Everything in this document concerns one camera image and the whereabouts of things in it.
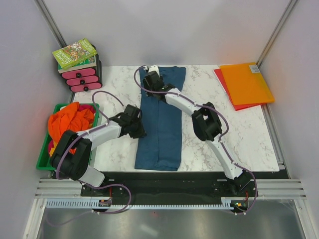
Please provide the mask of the blue polo shirt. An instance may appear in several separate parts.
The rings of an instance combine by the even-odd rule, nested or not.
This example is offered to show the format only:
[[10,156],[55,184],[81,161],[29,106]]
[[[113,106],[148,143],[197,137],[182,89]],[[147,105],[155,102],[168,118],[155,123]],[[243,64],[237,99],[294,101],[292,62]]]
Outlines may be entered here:
[[139,138],[135,169],[177,171],[181,163],[182,112],[141,90],[142,123],[147,133]]

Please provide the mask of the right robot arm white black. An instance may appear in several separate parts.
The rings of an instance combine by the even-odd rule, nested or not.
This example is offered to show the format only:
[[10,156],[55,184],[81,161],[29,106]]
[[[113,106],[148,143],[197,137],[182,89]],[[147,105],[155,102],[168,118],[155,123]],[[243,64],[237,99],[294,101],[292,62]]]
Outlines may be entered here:
[[207,102],[199,105],[184,96],[172,84],[165,84],[157,66],[145,67],[143,88],[149,97],[176,107],[191,117],[193,131],[197,138],[212,149],[227,178],[228,190],[234,196],[240,196],[246,191],[250,182],[250,174],[235,162],[235,156],[222,141],[222,123],[224,117],[217,112],[214,105]]

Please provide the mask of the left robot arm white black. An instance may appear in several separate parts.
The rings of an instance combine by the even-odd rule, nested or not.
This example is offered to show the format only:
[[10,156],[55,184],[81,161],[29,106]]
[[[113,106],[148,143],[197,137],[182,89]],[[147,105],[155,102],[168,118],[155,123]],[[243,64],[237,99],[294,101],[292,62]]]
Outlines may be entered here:
[[79,132],[65,131],[50,158],[56,178],[67,177],[88,184],[97,195],[106,195],[109,183],[104,180],[105,175],[101,171],[89,165],[91,151],[125,135],[133,139],[145,137],[142,117],[141,109],[127,105],[123,112],[111,117],[105,124]]

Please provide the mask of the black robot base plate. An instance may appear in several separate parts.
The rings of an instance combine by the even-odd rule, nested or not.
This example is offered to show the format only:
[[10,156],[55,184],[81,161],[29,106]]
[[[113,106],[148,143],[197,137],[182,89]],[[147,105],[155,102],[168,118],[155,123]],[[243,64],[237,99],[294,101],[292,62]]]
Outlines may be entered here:
[[219,172],[105,172],[99,189],[84,186],[81,196],[107,197],[117,203],[219,203],[222,198],[247,199],[258,196],[250,182],[233,193],[226,176]]

